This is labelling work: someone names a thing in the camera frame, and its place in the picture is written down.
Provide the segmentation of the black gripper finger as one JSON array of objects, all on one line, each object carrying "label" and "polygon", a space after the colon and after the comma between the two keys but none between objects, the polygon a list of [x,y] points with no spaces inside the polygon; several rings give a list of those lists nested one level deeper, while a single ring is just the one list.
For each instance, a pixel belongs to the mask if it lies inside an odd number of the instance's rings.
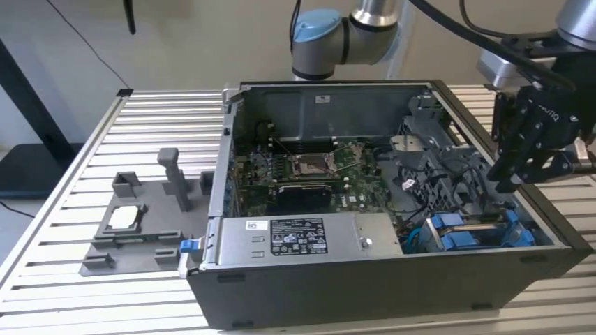
[{"label": "black gripper finger", "polygon": [[522,184],[541,184],[573,171],[570,153],[560,150],[521,151],[502,154],[494,163],[494,182],[498,193],[513,193]]},{"label": "black gripper finger", "polygon": [[[528,156],[542,132],[542,120],[528,104],[518,107],[512,100],[497,100],[492,116],[492,139],[497,144],[496,159],[509,151]],[[494,163],[488,178],[494,181]]]}]

